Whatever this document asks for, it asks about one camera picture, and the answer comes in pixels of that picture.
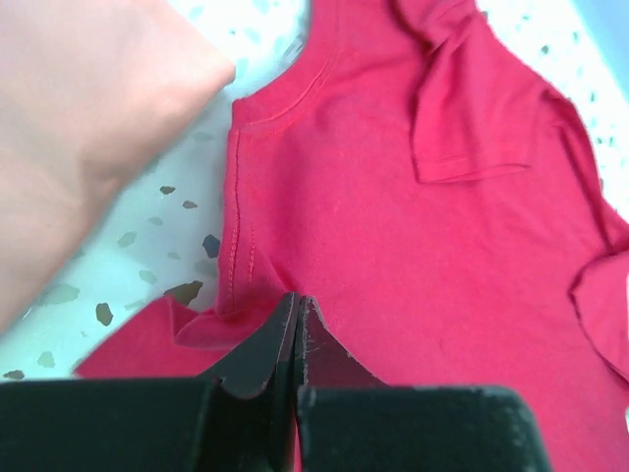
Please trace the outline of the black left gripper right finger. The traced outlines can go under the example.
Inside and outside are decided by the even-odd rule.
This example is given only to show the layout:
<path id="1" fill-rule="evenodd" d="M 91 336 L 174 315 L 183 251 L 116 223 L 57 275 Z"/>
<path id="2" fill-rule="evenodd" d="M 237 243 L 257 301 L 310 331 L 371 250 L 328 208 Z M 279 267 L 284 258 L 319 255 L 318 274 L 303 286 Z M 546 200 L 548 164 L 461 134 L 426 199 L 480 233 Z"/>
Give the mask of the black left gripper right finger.
<path id="1" fill-rule="evenodd" d="M 299 309 L 296 419 L 304 471 L 548 471 L 536 420 L 496 385 L 393 386 Z"/>

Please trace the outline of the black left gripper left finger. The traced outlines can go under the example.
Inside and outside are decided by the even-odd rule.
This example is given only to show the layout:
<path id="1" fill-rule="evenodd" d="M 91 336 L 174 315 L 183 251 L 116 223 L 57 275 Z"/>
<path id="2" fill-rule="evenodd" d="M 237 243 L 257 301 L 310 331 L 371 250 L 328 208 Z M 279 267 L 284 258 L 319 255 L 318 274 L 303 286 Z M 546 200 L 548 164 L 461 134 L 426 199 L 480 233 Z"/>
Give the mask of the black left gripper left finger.
<path id="1" fill-rule="evenodd" d="M 4 383 L 5 471 L 287 471 L 300 298 L 189 378 Z"/>

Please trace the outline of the magenta red t shirt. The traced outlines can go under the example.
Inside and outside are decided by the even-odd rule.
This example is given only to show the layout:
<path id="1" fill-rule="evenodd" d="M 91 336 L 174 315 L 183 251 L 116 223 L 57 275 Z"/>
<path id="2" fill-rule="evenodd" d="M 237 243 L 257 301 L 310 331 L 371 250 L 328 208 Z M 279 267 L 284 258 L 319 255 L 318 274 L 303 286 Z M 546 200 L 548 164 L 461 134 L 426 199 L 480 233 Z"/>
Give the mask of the magenta red t shirt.
<path id="1" fill-rule="evenodd" d="M 314 296 L 391 384 L 502 384 L 557 471 L 628 467 L 628 225 L 573 104 L 472 1 L 315 1 L 297 62 L 237 100 L 214 306 L 162 298 L 77 367 L 200 372 Z"/>

